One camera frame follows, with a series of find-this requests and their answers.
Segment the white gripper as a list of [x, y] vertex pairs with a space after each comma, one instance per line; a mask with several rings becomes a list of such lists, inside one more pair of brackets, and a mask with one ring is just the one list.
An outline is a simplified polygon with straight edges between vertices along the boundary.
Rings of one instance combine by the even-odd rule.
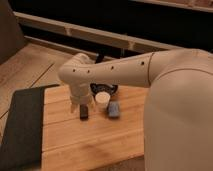
[[74, 113], [76, 111], [77, 105], [75, 105], [75, 104], [79, 104], [79, 105], [87, 105], [88, 104], [89, 109], [95, 110], [95, 103], [91, 102], [92, 101], [92, 95], [91, 94], [87, 94], [85, 96], [76, 96], [76, 95], [71, 94], [70, 100], [71, 100], [72, 103], [74, 103], [74, 104], [70, 105], [70, 113]]

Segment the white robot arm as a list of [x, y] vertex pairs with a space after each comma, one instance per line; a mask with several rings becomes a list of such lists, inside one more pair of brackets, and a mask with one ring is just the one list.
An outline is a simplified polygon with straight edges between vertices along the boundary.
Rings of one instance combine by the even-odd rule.
[[91, 101], [92, 83], [147, 87], [145, 170], [213, 171], [213, 53], [183, 48], [97, 64], [78, 53], [59, 78], [77, 104]]

